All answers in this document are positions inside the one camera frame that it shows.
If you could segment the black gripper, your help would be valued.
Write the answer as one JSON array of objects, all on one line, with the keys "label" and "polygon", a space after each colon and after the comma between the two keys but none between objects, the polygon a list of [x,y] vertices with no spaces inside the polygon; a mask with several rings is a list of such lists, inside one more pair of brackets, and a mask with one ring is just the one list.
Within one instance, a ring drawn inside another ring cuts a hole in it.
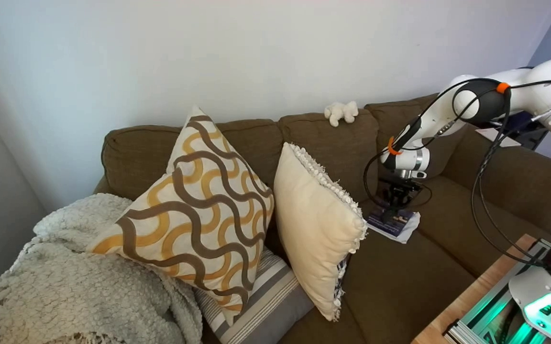
[{"label": "black gripper", "polygon": [[412,194],[420,190],[416,182],[395,175],[381,176],[381,182],[387,186],[385,197],[393,213],[406,209],[412,203]]}]

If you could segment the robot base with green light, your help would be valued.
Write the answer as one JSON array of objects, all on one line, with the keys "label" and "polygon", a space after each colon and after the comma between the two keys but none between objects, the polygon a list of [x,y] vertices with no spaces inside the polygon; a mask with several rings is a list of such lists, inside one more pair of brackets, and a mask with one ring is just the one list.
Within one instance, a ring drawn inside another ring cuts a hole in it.
[{"label": "robot base with green light", "polygon": [[527,261],[450,326],[446,339],[454,344],[551,344],[551,245],[534,243]]}]

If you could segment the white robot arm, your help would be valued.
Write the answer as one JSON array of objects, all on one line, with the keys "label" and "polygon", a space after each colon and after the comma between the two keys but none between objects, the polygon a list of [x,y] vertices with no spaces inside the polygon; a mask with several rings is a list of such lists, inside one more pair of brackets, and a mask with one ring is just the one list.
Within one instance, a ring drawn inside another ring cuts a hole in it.
[{"label": "white robot arm", "polygon": [[423,180],[431,165],[429,146],[437,138],[452,136],[464,125],[506,125],[515,113],[529,113],[551,133],[551,60],[490,77],[454,79],[383,148],[379,161],[402,180]]}]

